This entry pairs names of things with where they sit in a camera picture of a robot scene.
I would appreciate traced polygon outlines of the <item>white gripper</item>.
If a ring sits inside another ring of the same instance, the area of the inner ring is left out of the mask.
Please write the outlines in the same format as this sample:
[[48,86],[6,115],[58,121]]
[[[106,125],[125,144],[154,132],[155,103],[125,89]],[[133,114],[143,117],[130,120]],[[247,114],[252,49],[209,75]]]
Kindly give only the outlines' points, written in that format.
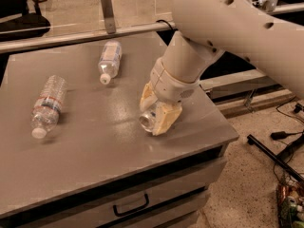
[[154,136],[166,133],[182,112],[181,104],[163,102],[183,102],[190,98],[199,82],[185,83],[171,76],[159,58],[150,73],[150,83],[147,83],[140,100],[140,111],[144,112],[158,99],[156,104],[156,121],[152,130]]

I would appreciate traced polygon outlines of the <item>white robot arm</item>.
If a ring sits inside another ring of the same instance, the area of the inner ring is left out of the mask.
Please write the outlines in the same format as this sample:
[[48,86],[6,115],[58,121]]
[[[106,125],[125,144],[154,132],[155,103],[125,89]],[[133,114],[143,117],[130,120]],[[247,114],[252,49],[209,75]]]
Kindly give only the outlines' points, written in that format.
[[304,96],[304,29],[255,8],[249,0],[173,0],[177,27],[153,66],[140,100],[140,123],[154,136],[168,131],[201,74],[227,51]]

